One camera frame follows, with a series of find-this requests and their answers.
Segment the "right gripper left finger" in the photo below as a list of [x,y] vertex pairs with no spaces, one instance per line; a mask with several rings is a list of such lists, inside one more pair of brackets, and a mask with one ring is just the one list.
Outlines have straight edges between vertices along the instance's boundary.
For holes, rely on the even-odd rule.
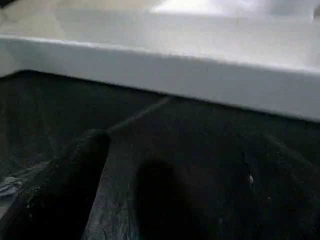
[[111,139],[91,129],[65,147],[26,186],[0,220],[2,240],[80,240]]

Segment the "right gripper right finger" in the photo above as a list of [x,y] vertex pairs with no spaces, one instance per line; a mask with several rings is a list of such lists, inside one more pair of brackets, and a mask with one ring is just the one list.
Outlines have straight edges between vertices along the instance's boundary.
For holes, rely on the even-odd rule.
[[235,201],[244,240],[317,240],[320,169],[270,134],[235,137]]

